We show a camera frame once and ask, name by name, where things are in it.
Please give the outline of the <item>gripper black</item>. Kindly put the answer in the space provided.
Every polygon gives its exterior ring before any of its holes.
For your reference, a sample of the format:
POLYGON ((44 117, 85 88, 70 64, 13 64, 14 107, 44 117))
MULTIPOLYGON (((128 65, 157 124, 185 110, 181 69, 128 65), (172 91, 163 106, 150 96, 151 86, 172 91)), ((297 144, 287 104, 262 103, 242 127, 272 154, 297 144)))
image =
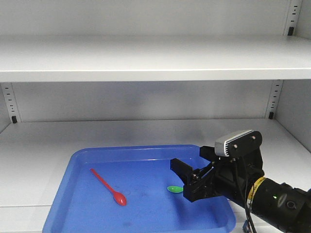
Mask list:
POLYGON ((191 201, 225 196, 244 203, 255 181, 264 175, 259 131, 236 131, 216 139, 213 147, 200 147, 199 156, 209 164, 194 170, 183 161, 170 160, 170 169, 184 184, 183 195, 191 201))

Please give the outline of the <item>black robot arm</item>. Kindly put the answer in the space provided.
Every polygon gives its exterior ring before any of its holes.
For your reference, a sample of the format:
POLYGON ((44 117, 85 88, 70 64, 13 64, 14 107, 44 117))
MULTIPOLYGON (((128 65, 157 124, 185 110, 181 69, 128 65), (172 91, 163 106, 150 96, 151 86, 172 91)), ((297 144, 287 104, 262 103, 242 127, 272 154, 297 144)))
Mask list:
POLYGON ((191 201, 224 196, 244 208, 245 230, 254 233, 254 214, 284 233, 311 231, 311 193, 276 183, 264 176, 259 131, 242 130, 225 135, 213 147, 200 148, 209 161, 204 168, 174 158, 170 169, 182 180, 183 196, 191 201))

